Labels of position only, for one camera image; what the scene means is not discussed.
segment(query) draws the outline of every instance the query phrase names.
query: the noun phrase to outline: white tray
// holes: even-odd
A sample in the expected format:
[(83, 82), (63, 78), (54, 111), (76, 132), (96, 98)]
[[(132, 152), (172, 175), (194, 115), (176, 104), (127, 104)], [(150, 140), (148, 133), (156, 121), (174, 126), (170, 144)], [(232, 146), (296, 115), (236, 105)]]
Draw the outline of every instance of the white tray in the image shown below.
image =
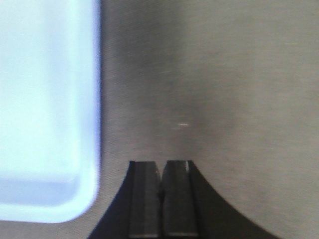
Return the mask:
[(58, 223), (98, 190), (99, 2), (0, 10), (0, 220)]

